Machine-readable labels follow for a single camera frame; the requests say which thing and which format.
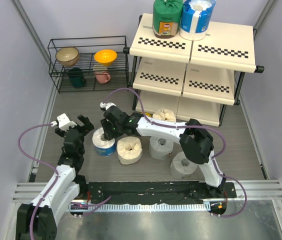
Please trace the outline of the blue striped plastic-wrapped roll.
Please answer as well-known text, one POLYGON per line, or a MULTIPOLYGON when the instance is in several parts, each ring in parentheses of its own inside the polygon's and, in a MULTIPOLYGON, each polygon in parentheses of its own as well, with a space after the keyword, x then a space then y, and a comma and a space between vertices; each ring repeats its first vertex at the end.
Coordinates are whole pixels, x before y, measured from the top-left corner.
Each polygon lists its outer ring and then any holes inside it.
POLYGON ((183 4, 179 34, 189 41, 205 38, 216 0, 186 0, 183 4))

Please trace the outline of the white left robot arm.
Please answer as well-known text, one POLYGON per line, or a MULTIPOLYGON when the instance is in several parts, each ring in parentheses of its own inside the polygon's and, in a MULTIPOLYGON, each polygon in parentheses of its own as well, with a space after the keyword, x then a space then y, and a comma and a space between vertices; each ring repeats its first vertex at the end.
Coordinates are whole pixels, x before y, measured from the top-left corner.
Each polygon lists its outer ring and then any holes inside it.
POLYGON ((17 240, 54 240, 57 226, 70 203, 87 195, 86 178, 79 171, 84 163, 85 136, 94 125, 88 117, 79 115, 77 118, 82 125, 70 120, 65 113, 49 124, 64 139, 62 152, 44 189, 30 203, 23 203, 18 208, 17 240))

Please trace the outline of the green paper towel roll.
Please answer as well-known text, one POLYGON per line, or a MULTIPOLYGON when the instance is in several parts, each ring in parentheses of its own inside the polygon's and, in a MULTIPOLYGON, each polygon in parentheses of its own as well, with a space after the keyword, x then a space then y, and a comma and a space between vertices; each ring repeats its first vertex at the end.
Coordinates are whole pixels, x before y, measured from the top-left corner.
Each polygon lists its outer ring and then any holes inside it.
POLYGON ((152 30, 160 39, 177 35, 183 11, 182 0, 155 0, 153 3, 152 30))

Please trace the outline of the white roll blue base wrap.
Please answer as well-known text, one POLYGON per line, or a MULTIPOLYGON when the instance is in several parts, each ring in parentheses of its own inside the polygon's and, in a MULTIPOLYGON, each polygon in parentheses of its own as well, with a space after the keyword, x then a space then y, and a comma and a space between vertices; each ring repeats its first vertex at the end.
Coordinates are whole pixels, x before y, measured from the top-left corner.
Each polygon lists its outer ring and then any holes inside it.
POLYGON ((116 151, 116 140, 105 139, 105 132, 102 127, 99 127, 94 131, 92 135, 92 143, 95 147, 96 152, 101 156, 111 156, 116 151))

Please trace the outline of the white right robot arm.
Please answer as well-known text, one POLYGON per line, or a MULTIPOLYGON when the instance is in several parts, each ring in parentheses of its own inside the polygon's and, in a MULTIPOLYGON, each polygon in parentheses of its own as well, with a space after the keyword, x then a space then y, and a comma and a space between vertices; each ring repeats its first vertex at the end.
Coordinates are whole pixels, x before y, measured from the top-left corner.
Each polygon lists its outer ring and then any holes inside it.
POLYGON ((201 125, 196 119, 190 119, 188 122, 168 122, 149 118, 141 113, 128 115, 111 102, 102 102, 100 109, 104 111, 104 119, 100 122, 106 140, 127 135, 157 137, 177 143, 181 146, 185 157, 200 168, 207 193, 214 198, 224 193, 226 177, 221 172, 216 157, 224 152, 226 142, 221 136, 223 147, 215 154, 214 138, 208 132, 216 132, 214 129, 201 125))

